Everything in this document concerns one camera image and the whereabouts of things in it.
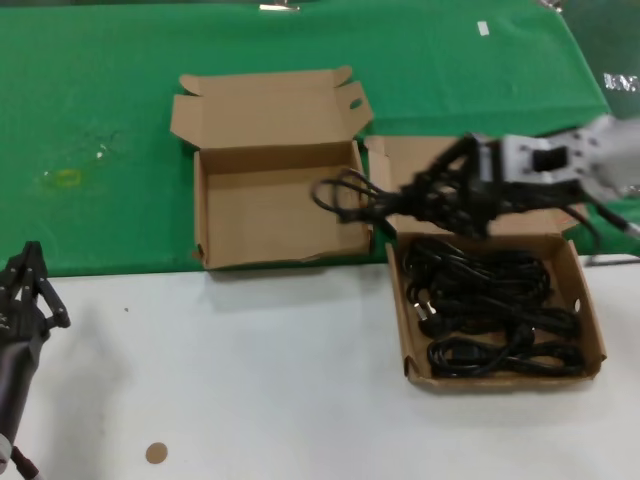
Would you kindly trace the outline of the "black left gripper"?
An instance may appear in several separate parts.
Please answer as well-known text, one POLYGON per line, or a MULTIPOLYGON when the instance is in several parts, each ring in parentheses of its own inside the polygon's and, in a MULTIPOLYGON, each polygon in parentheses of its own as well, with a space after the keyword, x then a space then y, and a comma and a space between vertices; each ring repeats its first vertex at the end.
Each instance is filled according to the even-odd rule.
POLYGON ((26 242, 1 271, 1 360, 38 361, 49 329, 70 325, 67 309, 48 279, 41 244, 26 242), (39 297, 51 310, 48 318, 37 305, 39 297))

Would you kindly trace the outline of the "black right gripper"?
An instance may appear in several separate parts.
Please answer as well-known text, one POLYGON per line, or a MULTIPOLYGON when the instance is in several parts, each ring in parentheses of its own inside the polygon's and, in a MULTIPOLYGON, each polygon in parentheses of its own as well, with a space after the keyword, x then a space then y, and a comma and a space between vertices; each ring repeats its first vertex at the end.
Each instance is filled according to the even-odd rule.
POLYGON ((393 212, 462 236, 487 236, 508 214, 557 209, 581 219, 569 138, 393 138, 393 212), (463 192, 463 201, 454 201, 463 192))

